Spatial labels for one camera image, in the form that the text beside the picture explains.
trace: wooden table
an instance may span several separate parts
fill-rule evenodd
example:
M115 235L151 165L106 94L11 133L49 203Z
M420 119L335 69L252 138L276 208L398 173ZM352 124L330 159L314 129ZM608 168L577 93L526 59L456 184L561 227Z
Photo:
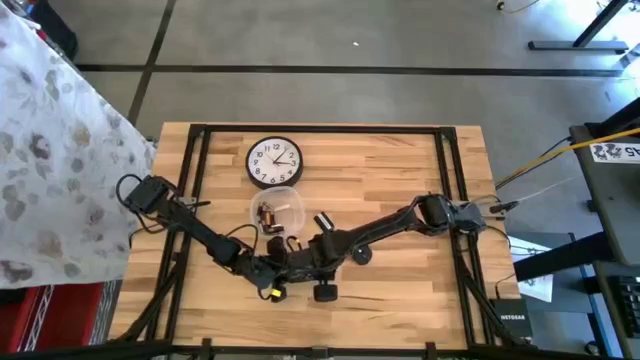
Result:
M189 125L166 123L160 137L153 173L175 184ZM480 127L456 130L469 197L493 194ZM200 208L197 216L215 231L225 233L249 221L250 199L259 189L247 178L244 159L249 147L265 136L213 134L200 196L212 204ZM408 205L418 194L442 192L431 135L286 136L300 146L305 162L295 185L307 212L301 240L319 233L312 217L320 211L336 227L350 229ZM199 151L199 144L194 151ZM194 155L191 178L196 160ZM455 182L452 170L450 178ZM192 180L188 183L185 194L190 194ZM490 223L502 228L500 222ZM111 338L122 334L152 297L165 237L143 233L134 238ZM239 232L238 237L252 241L250 231ZM203 337L210 337L219 346L413 349L433 341L438 349L466 349L450 241L448 235L398 234L372 246L368 265L345 261L336 274L337 301L314 302L314 284L304 283L290 284L288 299L279 304L260 300L253 285L219 268L204 247L192 241L175 343L200 345ZM259 253L266 252L264 245L260 241ZM479 253L487 291L493 296L496 281L513 274L507 241L497 231L487 230L480 234ZM519 297L515 279L500 283L500 293ZM479 311L470 299L476 336L482 341ZM167 304L159 329L164 329Z

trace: plastic bowl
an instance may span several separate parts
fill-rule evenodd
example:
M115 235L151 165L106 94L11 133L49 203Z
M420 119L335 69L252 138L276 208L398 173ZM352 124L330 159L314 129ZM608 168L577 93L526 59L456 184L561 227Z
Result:
M274 209L286 207L285 209L275 212L276 224L284 226L284 231L282 233L269 235L262 232L257 212L258 206L263 202L266 202ZM272 187L260 191L251 199L251 206L249 207L249 222L257 226L258 229L260 229L260 234L263 236L271 237L280 235L284 238L288 236L297 236L304 226L304 221L305 212L304 205L302 204L302 198L298 192L290 186Z

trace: floor stripe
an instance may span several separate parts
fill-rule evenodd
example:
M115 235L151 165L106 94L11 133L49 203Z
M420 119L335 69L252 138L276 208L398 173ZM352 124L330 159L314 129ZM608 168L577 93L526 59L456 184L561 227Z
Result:
M176 0L167 0L167 4L164 8L164 13L162 14L162 19L160 20L160 26L158 27L158 32L156 33L156 37L153 40L153 46L151 47L151 52L149 53L149 57L147 58L147 62L144 65L144 70L142 72L142 76L140 76L140 82L138 83L138 88L136 89L136 94L133 97L133 102L131 103L131 108L129 109L129 115L127 116L131 124L135 125L138 120L138 116L140 115L140 109L142 108L142 102L144 101L144 97L147 93L147 88L149 87L149 81L151 81L151 74L153 73L154 65L156 60L158 60L158 54L160 54L160 49L162 49L162 43L164 42L164 37L167 34L167 29L169 28L169 22L171 21L171 16L173 15L173 9L175 8ZM135 65L121 65L125 68Z
M146 65L77 65L81 71L140 72ZM264 73L264 74L384 74L520 77L620 77L623 70L594 69L490 69L391 66L303 65L151 65L155 73Z

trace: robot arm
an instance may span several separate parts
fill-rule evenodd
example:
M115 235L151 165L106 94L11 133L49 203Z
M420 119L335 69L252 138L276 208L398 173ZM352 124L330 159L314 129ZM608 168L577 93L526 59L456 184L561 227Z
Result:
M202 243L213 261L235 275L243 276L258 289L269 286L286 294L284 285L292 282L319 281L314 289L317 301L337 298L337 288L329 285L335 270L349 256L368 245L403 231L435 236L458 228L482 231L486 227L480 210L473 203L453 205L442 195L416 197L409 206L381 219L351 230L336 230L324 214L316 217L322 233L315 235L309 247L287 252L285 240L276 236L267 243L267 255L257 256L254 249L233 236L220 235L198 220L192 210L172 192L174 186L162 177L147 176L123 200L136 215L149 217L165 227L179 228ZM285 296L272 298L282 301Z

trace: floral fabric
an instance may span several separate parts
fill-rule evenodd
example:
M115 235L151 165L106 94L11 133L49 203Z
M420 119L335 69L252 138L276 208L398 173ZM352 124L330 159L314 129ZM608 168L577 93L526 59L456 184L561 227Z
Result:
M121 278L154 148L0 2L0 288ZM135 180L126 181L126 195Z

